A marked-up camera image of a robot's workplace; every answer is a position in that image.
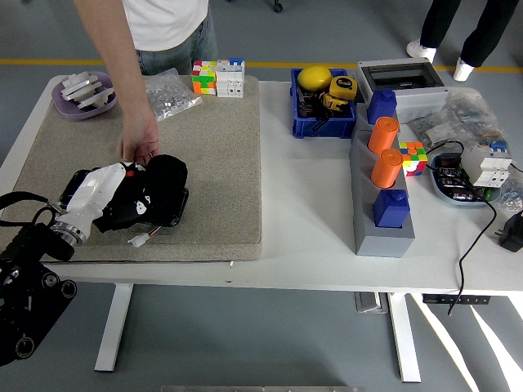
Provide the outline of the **person's right hand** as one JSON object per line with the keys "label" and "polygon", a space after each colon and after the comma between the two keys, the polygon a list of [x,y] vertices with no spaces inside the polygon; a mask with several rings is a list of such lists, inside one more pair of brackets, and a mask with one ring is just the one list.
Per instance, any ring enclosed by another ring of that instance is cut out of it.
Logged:
{"label": "person's right hand", "polygon": [[123,114],[119,154],[124,162],[144,166],[159,154],[159,130],[151,110]]}

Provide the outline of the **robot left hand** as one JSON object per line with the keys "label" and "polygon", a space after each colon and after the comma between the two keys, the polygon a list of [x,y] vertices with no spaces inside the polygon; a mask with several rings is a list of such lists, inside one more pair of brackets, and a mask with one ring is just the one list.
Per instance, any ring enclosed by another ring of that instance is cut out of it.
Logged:
{"label": "robot left hand", "polygon": [[66,213],[60,220],[87,236],[92,222],[103,215],[103,210],[112,200],[126,174],[127,166],[122,163],[114,163],[89,172],[74,192]]}

